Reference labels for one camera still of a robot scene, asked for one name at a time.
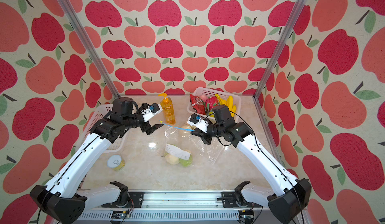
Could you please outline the white plastic fruit basket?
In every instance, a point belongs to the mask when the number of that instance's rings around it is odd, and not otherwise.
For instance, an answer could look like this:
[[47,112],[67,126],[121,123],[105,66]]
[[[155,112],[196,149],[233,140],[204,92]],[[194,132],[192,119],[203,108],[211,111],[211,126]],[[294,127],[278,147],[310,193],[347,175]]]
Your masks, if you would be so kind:
[[[221,92],[221,91],[217,91],[217,90],[213,90],[213,89],[208,89],[208,88],[203,88],[203,87],[198,87],[193,92],[194,96],[206,95],[207,97],[212,97],[212,96],[215,96],[216,94],[218,94],[224,100],[227,100],[229,96],[232,96],[233,97],[233,102],[234,102],[234,104],[237,107],[235,113],[240,115],[241,102],[242,101],[241,101],[241,97],[236,95],[236,94],[231,94],[231,93],[227,93],[227,92]],[[188,100],[187,111],[190,114],[196,113],[195,110],[193,109],[193,107],[190,104],[190,100]],[[213,123],[216,122],[214,116],[209,116],[208,119],[210,119]],[[236,122],[238,122],[239,121],[239,116],[235,115],[234,116],[234,120]]]

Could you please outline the aluminium corner post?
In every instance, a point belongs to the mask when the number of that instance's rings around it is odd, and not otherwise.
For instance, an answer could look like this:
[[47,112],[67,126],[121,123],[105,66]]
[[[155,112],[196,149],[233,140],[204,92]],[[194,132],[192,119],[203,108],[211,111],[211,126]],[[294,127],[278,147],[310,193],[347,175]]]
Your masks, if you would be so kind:
[[295,2],[293,9],[289,15],[288,21],[287,21],[286,25],[284,26],[283,31],[280,35],[280,38],[277,42],[277,45],[276,45],[275,50],[273,52],[273,55],[270,58],[270,60],[268,61],[268,65],[265,69],[262,80],[259,82],[257,91],[256,91],[255,95],[253,96],[254,102],[258,101],[258,98],[259,98],[260,94],[262,93],[262,90],[264,89],[264,87],[266,87],[266,84],[267,84],[267,81],[270,77],[270,74],[272,73],[274,66],[278,63],[278,58],[280,57],[280,55],[284,49],[284,46],[286,45],[286,41],[289,39],[289,36],[292,33],[294,33],[294,26],[297,23],[297,20],[298,20],[298,18],[299,18],[306,3],[307,3],[307,0],[297,0]]
[[57,1],[63,9],[64,13],[66,14],[67,18],[69,19],[69,22],[73,25],[74,30],[76,31],[80,41],[84,45],[88,55],[93,60],[94,64],[96,65],[96,68],[101,74],[101,78],[105,82],[106,86],[110,89],[112,96],[114,97],[114,99],[121,97],[112,79],[110,78],[109,73],[106,67],[104,66],[100,56],[98,55],[91,38],[89,37],[81,21],[79,20],[77,13],[75,12],[75,9],[73,8],[70,0]]

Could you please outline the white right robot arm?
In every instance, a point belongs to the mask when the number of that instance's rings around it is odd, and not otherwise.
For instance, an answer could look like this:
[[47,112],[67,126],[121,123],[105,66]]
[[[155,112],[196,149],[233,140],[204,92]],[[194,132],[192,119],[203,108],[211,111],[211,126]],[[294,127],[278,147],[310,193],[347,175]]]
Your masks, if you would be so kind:
[[245,122],[236,122],[229,108],[219,105],[213,108],[215,123],[208,118],[192,114],[188,124],[195,127],[193,136],[199,137],[206,145],[212,138],[224,138],[248,157],[268,181],[270,188],[260,188],[250,182],[237,187],[241,199],[268,207],[281,223],[290,223],[308,206],[311,184],[307,179],[298,179],[284,168],[260,143],[253,129]]

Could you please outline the aluminium left corner post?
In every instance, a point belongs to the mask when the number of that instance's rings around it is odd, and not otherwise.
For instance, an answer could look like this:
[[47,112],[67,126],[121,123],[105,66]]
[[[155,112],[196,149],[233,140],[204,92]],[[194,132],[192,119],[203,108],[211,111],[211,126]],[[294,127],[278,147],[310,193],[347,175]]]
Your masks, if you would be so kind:
[[91,38],[89,37],[81,21],[79,20],[77,13],[75,12],[75,9],[73,8],[70,0],[57,1],[63,9],[64,13],[66,14],[67,18],[69,19],[69,22],[73,25],[74,30],[76,31],[80,41],[84,45],[88,55],[93,60],[94,64],[96,65],[96,68],[101,74],[101,78],[105,82],[106,86],[110,89],[112,96],[114,97],[114,99],[121,97],[112,79],[110,78],[109,73],[106,67],[104,66],[100,56],[98,55]]

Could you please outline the orange soap pump bottle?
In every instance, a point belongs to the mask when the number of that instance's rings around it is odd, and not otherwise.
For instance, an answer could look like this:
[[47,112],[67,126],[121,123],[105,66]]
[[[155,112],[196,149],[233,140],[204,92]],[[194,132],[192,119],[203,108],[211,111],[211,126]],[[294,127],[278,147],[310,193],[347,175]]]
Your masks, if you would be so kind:
[[158,96],[162,97],[162,101],[160,104],[163,109],[166,123],[174,125],[176,123],[176,120],[171,98],[167,95],[167,93],[162,93]]

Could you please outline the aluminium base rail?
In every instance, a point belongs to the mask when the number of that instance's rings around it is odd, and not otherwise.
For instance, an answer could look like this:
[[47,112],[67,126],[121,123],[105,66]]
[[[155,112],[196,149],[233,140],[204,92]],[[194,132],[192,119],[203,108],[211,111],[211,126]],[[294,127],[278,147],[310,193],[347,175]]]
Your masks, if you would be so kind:
[[267,207],[240,205],[234,190],[130,191],[133,208],[97,207],[78,224],[276,224]]

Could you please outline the green toy pear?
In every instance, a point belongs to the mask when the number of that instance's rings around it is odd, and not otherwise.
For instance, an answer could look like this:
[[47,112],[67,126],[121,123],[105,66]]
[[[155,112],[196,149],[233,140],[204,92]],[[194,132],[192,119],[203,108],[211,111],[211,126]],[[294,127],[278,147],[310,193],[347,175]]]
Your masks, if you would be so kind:
[[189,157],[188,160],[184,160],[184,159],[180,158],[180,159],[179,159],[179,162],[180,162],[180,164],[181,164],[183,167],[191,166],[192,163],[193,163],[193,156],[191,155],[191,156]]

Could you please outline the pink toy dragon fruit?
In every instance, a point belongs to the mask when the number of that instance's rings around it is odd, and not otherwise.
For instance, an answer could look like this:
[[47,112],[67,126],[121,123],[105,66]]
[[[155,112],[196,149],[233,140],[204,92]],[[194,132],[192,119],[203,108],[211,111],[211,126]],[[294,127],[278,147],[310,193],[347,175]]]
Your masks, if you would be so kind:
[[218,105],[218,99],[216,96],[210,97],[206,100],[205,102],[205,111],[206,114],[208,115],[212,109]]

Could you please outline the clear blue zip-top bag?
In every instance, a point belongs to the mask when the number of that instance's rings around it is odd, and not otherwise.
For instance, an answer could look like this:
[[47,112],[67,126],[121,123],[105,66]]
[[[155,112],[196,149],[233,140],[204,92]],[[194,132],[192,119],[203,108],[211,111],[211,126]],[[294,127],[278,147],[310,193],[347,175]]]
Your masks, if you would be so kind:
[[190,150],[193,156],[192,165],[197,165],[199,161],[215,164],[224,151],[228,149],[223,142],[220,143],[216,138],[212,139],[210,145],[206,145],[199,137],[193,136],[191,133],[182,132],[182,126],[177,127],[164,124],[164,127],[165,145],[168,143],[176,145],[181,149]]

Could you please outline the white empty plastic basket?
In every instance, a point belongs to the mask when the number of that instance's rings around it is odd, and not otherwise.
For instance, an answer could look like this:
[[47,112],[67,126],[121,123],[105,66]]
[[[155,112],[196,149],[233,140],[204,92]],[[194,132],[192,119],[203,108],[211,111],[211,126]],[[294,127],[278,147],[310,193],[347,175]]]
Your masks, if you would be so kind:
[[[93,138],[95,137],[94,134],[103,134],[107,133],[107,135],[112,136],[112,134],[109,134],[109,132],[112,132],[112,124],[108,122],[104,117],[113,109],[112,104],[107,105],[100,105],[97,107],[97,109],[91,113],[91,115],[88,118],[88,121],[86,122],[86,125],[83,129],[82,134],[80,135],[77,143],[76,143],[76,150],[81,147],[81,145],[84,143],[86,138],[90,133],[92,133]],[[117,153],[123,148],[123,143],[125,141],[126,136],[117,136],[114,140],[114,142],[111,143],[111,145],[105,150],[104,153]]]

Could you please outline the red snack bag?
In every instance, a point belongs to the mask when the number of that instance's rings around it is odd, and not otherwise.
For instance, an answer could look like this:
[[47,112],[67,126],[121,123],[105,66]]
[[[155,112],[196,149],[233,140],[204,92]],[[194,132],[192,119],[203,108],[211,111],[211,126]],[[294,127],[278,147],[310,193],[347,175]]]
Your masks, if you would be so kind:
[[198,96],[190,94],[190,104],[193,110],[198,114],[206,115],[206,105],[205,102]]

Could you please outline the cream pear in zip bag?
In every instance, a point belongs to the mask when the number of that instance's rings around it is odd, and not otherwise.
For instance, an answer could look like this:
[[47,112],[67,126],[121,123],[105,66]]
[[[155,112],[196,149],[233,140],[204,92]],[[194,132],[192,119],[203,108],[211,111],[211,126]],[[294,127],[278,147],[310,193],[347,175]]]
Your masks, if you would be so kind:
[[181,127],[181,130],[184,133],[191,133],[191,132],[193,132],[194,129],[190,125],[183,125]]

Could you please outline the cream pear in small bag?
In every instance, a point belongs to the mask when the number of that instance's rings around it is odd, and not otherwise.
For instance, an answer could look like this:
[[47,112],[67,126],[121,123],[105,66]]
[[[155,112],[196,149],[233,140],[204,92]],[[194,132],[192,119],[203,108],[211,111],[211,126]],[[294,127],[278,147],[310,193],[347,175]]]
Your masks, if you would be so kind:
[[177,165],[180,163],[179,158],[177,156],[172,155],[172,154],[166,154],[164,157],[165,157],[166,162],[171,164],[171,165]]

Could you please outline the yellow toy banana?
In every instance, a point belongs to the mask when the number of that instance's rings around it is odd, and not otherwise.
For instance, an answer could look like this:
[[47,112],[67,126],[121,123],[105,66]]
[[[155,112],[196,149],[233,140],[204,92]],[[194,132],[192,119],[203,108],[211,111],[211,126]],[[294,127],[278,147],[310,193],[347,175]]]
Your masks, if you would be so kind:
[[231,95],[226,100],[226,106],[229,108],[230,111],[233,110],[234,101],[233,101],[233,97]]
[[237,106],[236,106],[236,105],[233,105],[233,106],[232,106],[232,109],[231,109],[231,116],[232,116],[232,117],[235,116],[236,110],[237,110]]

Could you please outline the small clear pear bag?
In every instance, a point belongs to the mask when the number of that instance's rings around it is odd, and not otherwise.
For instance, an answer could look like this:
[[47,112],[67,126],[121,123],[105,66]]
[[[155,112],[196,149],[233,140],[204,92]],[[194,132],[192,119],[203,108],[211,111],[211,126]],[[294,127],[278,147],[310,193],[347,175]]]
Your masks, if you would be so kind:
[[192,152],[188,149],[181,149],[176,145],[167,143],[165,146],[165,153],[163,156],[165,156],[166,154],[172,154],[174,156],[177,156],[178,158],[188,160],[189,157],[192,155]]

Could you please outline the lower yellow toy banana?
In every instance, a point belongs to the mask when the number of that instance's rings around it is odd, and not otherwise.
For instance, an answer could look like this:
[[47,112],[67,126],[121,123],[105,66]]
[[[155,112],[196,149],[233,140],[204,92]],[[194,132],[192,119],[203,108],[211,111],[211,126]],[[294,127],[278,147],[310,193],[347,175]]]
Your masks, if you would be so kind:
[[235,116],[236,110],[237,110],[237,106],[236,106],[236,105],[233,105],[233,106],[232,106],[232,109],[231,109],[231,116],[232,116],[232,117]]

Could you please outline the aluminium right corner post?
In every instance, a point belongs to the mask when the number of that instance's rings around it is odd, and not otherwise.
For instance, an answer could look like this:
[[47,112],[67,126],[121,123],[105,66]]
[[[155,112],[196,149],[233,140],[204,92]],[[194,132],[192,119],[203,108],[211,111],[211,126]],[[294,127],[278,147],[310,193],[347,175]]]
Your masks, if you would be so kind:
[[289,36],[292,33],[294,33],[294,26],[297,23],[297,20],[298,20],[298,18],[299,18],[306,3],[307,3],[307,0],[297,0],[295,2],[293,9],[289,15],[288,21],[287,21],[286,25],[284,26],[283,31],[280,35],[280,38],[277,42],[277,45],[276,45],[275,50],[273,52],[273,55],[270,58],[270,60],[268,61],[268,65],[265,69],[262,80],[259,82],[257,91],[256,91],[255,95],[253,96],[254,102],[258,101],[258,98],[259,98],[260,94],[262,93],[262,90],[264,89],[264,87],[266,87],[266,84],[267,84],[267,81],[270,77],[270,74],[272,73],[274,66],[278,63],[278,58],[280,57],[280,55],[284,49],[284,46],[286,45],[286,41],[289,39]]

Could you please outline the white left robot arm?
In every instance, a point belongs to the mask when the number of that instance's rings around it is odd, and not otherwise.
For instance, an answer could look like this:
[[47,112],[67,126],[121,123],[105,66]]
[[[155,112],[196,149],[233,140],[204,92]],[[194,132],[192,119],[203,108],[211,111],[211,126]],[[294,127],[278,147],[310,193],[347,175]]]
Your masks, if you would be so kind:
[[81,181],[99,157],[130,129],[140,128],[151,135],[162,124],[151,125],[149,120],[162,112],[160,104],[137,103],[128,97],[114,100],[112,110],[99,119],[89,135],[66,165],[44,186],[30,192],[39,209],[61,224],[74,223],[84,211],[112,204],[119,208],[132,207],[127,186],[111,182],[107,186],[79,191]]

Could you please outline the upper yellow toy banana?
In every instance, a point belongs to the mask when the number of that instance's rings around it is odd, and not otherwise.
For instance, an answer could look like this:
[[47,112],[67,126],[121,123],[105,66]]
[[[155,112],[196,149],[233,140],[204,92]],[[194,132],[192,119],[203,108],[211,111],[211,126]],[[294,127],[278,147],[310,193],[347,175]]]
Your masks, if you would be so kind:
[[233,110],[234,101],[233,101],[233,97],[231,95],[226,100],[226,106],[229,108],[230,111]]

